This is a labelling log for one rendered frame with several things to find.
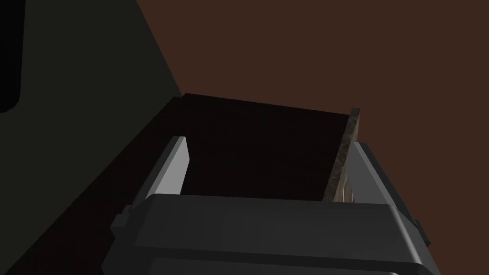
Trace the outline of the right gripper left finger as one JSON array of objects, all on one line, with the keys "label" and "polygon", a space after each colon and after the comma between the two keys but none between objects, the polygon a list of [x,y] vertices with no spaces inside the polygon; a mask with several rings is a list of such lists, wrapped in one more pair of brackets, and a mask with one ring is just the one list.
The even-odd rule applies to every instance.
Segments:
[{"label": "right gripper left finger", "polygon": [[190,162],[186,137],[172,137],[138,191],[132,208],[154,194],[180,194]]}]

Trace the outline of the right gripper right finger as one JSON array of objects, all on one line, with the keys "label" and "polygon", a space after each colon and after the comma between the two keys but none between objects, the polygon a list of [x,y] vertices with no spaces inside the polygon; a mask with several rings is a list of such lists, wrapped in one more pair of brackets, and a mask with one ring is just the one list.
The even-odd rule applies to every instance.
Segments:
[{"label": "right gripper right finger", "polygon": [[408,221],[415,219],[367,143],[353,142],[346,160],[348,183],[356,202],[388,204]]}]

